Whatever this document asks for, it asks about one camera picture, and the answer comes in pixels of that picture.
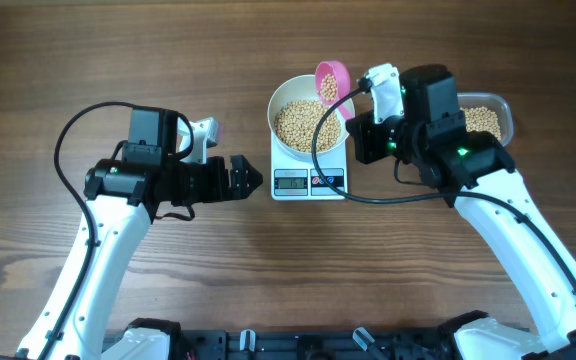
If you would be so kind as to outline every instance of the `clear plastic container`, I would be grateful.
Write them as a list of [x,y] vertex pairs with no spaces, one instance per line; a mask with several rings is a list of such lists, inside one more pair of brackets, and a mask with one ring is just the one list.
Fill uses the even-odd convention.
[[501,129],[501,145],[510,143],[514,134],[512,125],[512,114],[510,106],[501,96],[488,93],[459,93],[457,94],[459,106],[462,108],[473,108],[484,106],[497,114],[499,128]]

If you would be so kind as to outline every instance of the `wooden table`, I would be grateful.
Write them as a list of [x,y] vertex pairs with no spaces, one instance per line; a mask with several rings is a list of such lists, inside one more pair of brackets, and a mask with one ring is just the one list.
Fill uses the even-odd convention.
[[[442,201],[272,200],[266,106],[321,60],[344,61],[354,77],[383,62],[446,64],[460,91],[510,103],[507,149],[576,257],[576,2],[105,2],[0,0],[0,353],[13,353],[39,315],[79,223],[53,169],[57,135],[106,100],[214,116],[225,133],[210,154],[244,154],[266,181],[248,200],[197,205],[191,223],[157,221],[109,329],[139,316],[185,329],[387,329],[473,309],[533,327],[492,252]],[[79,191],[128,125],[127,110],[99,110],[68,134],[62,163]],[[364,166],[350,150],[348,166],[354,193],[420,191],[395,183],[392,159]]]

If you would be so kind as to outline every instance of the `pink bowl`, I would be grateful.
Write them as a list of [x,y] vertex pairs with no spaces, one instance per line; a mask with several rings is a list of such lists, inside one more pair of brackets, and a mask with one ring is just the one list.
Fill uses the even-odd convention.
[[[336,103],[340,98],[348,95],[350,92],[350,74],[348,73],[346,66],[344,66],[344,64],[342,64],[340,61],[322,61],[319,63],[317,69],[315,70],[315,87],[318,94],[321,92],[321,83],[324,81],[324,77],[326,77],[328,74],[331,74],[335,77],[335,80],[337,80],[337,97],[334,100],[329,101],[324,99],[324,97],[320,94],[319,100],[322,103],[330,106]],[[339,107],[339,112],[341,112],[341,115],[346,118],[346,120],[350,120],[352,118],[352,115],[348,109],[346,109],[346,107],[343,105]]]

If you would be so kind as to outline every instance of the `digital scale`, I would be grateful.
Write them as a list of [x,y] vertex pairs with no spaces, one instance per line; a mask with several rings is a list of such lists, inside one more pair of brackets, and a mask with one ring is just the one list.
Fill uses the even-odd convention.
[[[271,133],[271,193],[275,200],[342,200],[326,184],[321,182],[310,159],[296,159],[286,152],[280,140]],[[348,191],[346,168],[346,144],[340,144],[317,158],[323,176],[337,189]]]

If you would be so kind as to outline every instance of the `brown tabletop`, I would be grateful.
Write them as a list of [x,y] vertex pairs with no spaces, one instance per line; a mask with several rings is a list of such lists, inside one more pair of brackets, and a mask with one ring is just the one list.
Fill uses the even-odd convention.
[[[266,181],[245,201],[197,205],[191,223],[155,222],[108,329],[137,317],[185,329],[388,329],[474,309],[533,328],[486,243],[442,201],[271,198],[268,100],[321,60],[345,62],[353,77],[384,62],[443,63],[459,91],[504,97],[515,124],[507,149],[576,257],[576,2],[12,7],[21,3],[0,0],[0,353],[13,353],[36,320],[80,220],[53,168],[57,135],[76,112],[107,100],[215,117],[225,133],[210,155],[244,154]],[[366,111],[370,101],[357,104]],[[99,110],[68,134],[62,164],[79,191],[86,171],[126,138],[129,114]],[[393,159],[364,166],[351,148],[352,192],[424,191],[395,183]]]

